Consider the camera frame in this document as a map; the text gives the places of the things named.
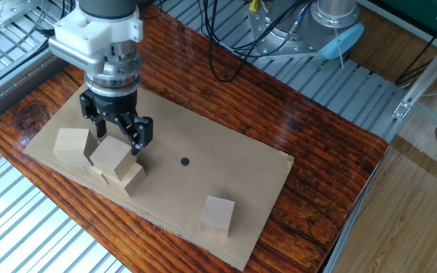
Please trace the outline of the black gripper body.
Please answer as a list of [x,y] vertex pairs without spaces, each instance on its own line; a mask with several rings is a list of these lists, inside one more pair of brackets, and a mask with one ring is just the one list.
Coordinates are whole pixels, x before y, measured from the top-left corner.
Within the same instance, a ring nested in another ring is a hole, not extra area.
[[125,96],[109,97],[90,93],[93,104],[99,112],[107,115],[135,113],[137,107],[137,91]]

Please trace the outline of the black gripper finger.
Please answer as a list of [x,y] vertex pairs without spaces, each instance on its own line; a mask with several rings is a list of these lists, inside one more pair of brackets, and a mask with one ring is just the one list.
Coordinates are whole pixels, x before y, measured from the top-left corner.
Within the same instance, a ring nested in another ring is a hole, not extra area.
[[130,141],[131,155],[137,155],[153,139],[153,119],[150,117],[128,112],[117,115],[114,122]]
[[97,137],[102,138],[107,133],[105,117],[99,113],[90,93],[82,93],[79,98],[83,117],[91,121],[96,129]]

